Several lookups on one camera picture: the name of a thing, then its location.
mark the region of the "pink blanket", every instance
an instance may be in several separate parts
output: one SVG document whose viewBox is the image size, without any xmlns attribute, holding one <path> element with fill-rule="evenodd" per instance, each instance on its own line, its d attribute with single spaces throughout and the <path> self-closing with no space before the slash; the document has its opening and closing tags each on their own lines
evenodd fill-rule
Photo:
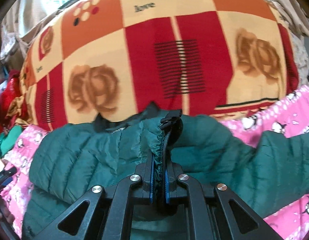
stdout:
<svg viewBox="0 0 309 240">
<path fill-rule="evenodd" d="M 17 168 L 13 181 L 0 193 L 6 201 L 10 212 L 15 216 L 13 228 L 21 238 L 22 222 L 33 189 L 29 181 L 29 169 L 35 151 L 47 132 L 36 125 L 29 125 L 19 136 L 14 148 L 9 151 L 4 159 L 8 161 L 5 170 L 12 166 Z"/>
<path fill-rule="evenodd" d="M 263 131 L 283 133 L 287 138 L 309 132 L 309 87 L 277 101 L 269 109 L 221 122 L 244 143 L 256 147 Z M 301 240 L 309 230 L 309 195 L 282 208 L 265 221 L 283 238 Z"/>
</svg>

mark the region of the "green cloth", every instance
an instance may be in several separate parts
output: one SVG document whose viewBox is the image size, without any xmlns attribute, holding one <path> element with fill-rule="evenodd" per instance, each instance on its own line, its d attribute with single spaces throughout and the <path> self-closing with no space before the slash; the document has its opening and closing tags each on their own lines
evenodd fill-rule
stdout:
<svg viewBox="0 0 309 240">
<path fill-rule="evenodd" d="M 32 239 L 93 185 L 107 187 L 133 174 L 149 149 L 159 157 L 164 139 L 159 125 L 166 114 L 112 133 L 96 133 L 85 123 L 48 134 L 30 168 L 34 190 L 23 239 Z M 172 161 L 201 183 L 225 183 L 261 217 L 309 193 L 309 133 L 285 138 L 266 131 L 255 149 L 211 117 L 183 115 L 182 120 Z M 142 214 L 134 214 L 131 240 L 186 238 L 182 210 L 156 221 L 146 208 Z"/>
<path fill-rule="evenodd" d="M 0 159 L 10 151 L 20 134 L 22 133 L 22 127 L 19 125 L 14 126 L 10 132 L 5 135 L 5 133 L 0 134 Z"/>
</svg>

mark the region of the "silver screw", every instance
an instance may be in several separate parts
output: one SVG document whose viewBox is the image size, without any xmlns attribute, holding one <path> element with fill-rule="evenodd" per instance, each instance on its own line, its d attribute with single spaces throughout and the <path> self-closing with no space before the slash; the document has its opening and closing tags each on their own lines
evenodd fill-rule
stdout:
<svg viewBox="0 0 309 240">
<path fill-rule="evenodd" d="M 180 174 L 178 177 L 179 177 L 180 180 L 188 180 L 189 179 L 189 176 L 187 174 Z"/>
<path fill-rule="evenodd" d="M 102 187 L 99 186 L 99 185 L 94 186 L 94 187 L 92 188 L 92 192 L 93 192 L 93 193 L 99 193 L 99 192 L 101 192 L 101 191 L 102 191 Z"/>
<path fill-rule="evenodd" d="M 219 183 L 217 185 L 217 189 L 221 190 L 221 191 L 225 191 L 227 189 L 227 185 L 223 184 L 223 183 Z"/>
<path fill-rule="evenodd" d="M 140 179 L 140 176 L 137 174 L 133 174 L 130 176 L 130 180 L 132 181 L 138 181 Z"/>
</svg>

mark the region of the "quilted jacket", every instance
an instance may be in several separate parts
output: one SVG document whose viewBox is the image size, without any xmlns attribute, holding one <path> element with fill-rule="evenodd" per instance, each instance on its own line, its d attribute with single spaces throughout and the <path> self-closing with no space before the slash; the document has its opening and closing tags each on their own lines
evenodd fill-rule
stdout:
<svg viewBox="0 0 309 240">
<path fill-rule="evenodd" d="M 166 114 L 101 130 L 95 123 L 68 124 L 48 134 L 30 168 L 34 191 L 23 239 L 32 239 L 91 186 L 107 187 L 133 174 L 148 149 L 158 156 L 164 139 L 159 124 Z M 285 138 L 266 131 L 253 148 L 211 117 L 181 118 L 172 161 L 201 183 L 227 184 L 261 217 L 309 193 L 309 133 Z M 156 221 L 135 219 L 130 239 L 185 239 L 182 212 Z"/>
</svg>

